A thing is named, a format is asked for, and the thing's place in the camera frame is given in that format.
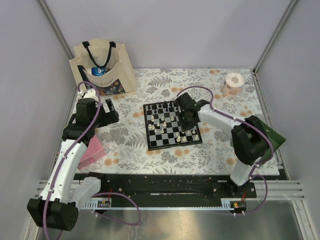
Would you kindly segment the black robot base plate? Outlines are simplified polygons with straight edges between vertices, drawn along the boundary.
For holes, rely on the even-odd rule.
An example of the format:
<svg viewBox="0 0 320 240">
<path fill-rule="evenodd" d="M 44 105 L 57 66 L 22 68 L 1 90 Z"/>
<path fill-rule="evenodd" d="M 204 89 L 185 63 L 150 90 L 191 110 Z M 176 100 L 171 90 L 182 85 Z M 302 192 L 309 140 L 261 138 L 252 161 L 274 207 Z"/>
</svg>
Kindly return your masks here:
<svg viewBox="0 0 320 240">
<path fill-rule="evenodd" d="M 236 186 L 227 175 L 77 173 L 74 179 L 101 180 L 101 193 L 130 197 L 139 208 L 220 207 L 222 199 L 255 199 L 253 182 Z"/>
</svg>

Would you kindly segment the black magnetic chess board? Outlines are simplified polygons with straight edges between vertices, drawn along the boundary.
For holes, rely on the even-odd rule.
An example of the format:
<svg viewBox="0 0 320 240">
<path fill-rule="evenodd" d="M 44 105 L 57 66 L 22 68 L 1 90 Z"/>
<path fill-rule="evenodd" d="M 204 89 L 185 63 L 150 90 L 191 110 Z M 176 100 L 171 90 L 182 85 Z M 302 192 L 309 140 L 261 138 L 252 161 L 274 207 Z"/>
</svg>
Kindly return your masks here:
<svg viewBox="0 0 320 240">
<path fill-rule="evenodd" d="M 143 105 L 147 148 L 149 151 L 196 145 L 203 142 L 198 126 L 193 127 L 191 130 L 182 131 L 178 119 L 179 112 L 180 108 L 174 101 Z M 154 125 L 154 129 L 149 129 L 149 124 Z M 188 136 L 192 136 L 193 141 L 188 141 Z"/>
</svg>

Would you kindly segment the cream canvas tote bag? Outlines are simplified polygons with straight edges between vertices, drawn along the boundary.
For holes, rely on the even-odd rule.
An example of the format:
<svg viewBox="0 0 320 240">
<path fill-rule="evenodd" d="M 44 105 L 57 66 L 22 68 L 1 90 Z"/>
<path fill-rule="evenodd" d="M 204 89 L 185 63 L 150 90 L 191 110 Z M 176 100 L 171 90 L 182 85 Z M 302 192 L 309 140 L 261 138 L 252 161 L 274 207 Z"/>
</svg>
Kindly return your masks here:
<svg viewBox="0 0 320 240">
<path fill-rule="evenodd" d="M 69 64 L 77 84 L 90 82 L 102 96 L 136 93 L 135 71 L 124 44 L 97 38 L 82 42 L 74 51 Z M 105 74 L 93 76 L 93 67 L 106 68 Z"/>
</svg>

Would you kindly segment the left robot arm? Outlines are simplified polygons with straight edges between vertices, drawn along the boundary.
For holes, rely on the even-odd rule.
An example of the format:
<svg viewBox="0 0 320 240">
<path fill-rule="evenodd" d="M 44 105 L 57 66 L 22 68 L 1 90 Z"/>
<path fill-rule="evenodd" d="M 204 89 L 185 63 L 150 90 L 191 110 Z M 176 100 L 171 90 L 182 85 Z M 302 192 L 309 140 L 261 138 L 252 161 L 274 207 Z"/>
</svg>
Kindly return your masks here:
<svg viewBox="0 0 320 240">
<path fill-rule="evenodd" d="M 96 177 L 85 179 L 75 190 L 71 190 L 71 185 L 95 130 L 118 121 L 119 114 L 111 99 L 104 103 L 93 98 L 78 100 L 76 112 L 63 130 L 56 166 L 39 197 L 31 198 L 27 204 L 27 210 L 38 227 L 71 231 L 79 211 L 90 198 L 107 195 L 108 184 Z"/>
</svg>

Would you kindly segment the dark green plastic box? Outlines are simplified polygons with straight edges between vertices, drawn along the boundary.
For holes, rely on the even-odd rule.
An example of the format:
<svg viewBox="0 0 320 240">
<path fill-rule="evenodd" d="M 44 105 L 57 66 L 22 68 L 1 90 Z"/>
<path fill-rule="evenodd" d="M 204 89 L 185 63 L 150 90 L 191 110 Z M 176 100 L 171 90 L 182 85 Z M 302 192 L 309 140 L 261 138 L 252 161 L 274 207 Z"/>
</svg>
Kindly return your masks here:
<svg viewBox="0 0 320 240">
<path fill-rule="evenodd" d="M 286 138 L 281 136 L 279 133 L 277 133 L 275 130 L 273 130 L 271 127 L 265 124 L 263 121 L 261 121 L 261 125 L 266 133 L 266 136 L 272 144 L 273 151 L 275 152 L 277 149 L 280 148 L 281 145 L 285 143 Z"/>
</svg>

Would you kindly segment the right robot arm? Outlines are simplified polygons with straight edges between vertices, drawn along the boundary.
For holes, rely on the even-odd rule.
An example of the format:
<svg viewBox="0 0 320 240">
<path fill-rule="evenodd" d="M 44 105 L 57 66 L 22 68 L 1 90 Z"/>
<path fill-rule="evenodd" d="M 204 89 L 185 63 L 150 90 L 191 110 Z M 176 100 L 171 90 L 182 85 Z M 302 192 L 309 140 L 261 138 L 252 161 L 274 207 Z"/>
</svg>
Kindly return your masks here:
<svg viewBox="0 0 320 240">
<path fill-rule="evenodd" d="M 228 184 L 227 191 L 231 197 L 239 198 L 245 193 L 244 184 L 253 178 L 254 170 L 262 160 L 267 161 L 274 154 L 262 121 L 254 115 L 248 118 L 232 116 L 214 108 L 211 101 L 201 99 L 196 102 L 186 92 L 178 93 L 175 102 L 180 108 L 178 119 L 184 132 L 202 122 L 230 135 L 237 163 L 230 175 L 233 182 Z"/>
</svg>

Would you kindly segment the pink plastic box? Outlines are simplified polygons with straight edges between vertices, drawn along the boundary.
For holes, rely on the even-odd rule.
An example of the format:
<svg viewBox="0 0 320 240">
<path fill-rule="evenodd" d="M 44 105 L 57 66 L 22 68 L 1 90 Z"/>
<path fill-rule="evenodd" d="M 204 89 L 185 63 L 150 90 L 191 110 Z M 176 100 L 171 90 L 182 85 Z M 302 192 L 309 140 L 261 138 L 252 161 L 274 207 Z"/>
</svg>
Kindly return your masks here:
<svg viewBox="0 0 320 240">
<path fill-rule="evenodd" d="M 77 169 L 81 170 L 96 161 L 100 160 L 101 158 L 105 157 L 107 154 L 102 147 L 98 137 L 95 135 L 89 142 L 89 145 L 82 156 Z"/>
</svg>

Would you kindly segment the floral patterned table mat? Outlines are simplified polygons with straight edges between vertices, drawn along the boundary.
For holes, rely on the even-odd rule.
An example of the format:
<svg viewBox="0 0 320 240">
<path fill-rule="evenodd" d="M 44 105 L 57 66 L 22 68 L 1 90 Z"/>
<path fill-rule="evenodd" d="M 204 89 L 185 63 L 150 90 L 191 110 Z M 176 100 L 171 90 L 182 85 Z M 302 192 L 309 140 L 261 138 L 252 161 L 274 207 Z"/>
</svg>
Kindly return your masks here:
<svg viewBox="0 0 320 240">
<path fill-rule="evenodd" d="M 232 116 L 264 118 L 251 71 L 236 69 L 245 84 L 235 97 L 226 97 L 221 87 L 230 69 L 137 68 L 134 95 L 115 95 L 112 102 L 119 121 L 97 129 L 106 156 L 83 168 L 83 173 L 229 175 L 237 157 L 229 136 L 207 123 L 199 124 L 201 144 L 149 151 L 143 105 L 170 101 L 185 90 L 195 100 L 213 100 Z"/>
</svg>

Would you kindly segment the pink wrapped toilet paper roll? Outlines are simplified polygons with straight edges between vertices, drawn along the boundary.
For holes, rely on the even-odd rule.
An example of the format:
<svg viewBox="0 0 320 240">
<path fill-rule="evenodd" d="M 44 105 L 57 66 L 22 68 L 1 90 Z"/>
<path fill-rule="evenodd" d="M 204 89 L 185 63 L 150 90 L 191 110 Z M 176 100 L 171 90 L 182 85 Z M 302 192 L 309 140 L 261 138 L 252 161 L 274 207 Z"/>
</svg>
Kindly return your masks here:
<svg viewBox="0 0 320 240">
<path fill-rule="evenodd" d="M 221 93 L 226 97 L 235 97 L 245 85 L 245 78 L 239 73 L 228 73 L 221 87 Z"/>
</svg>

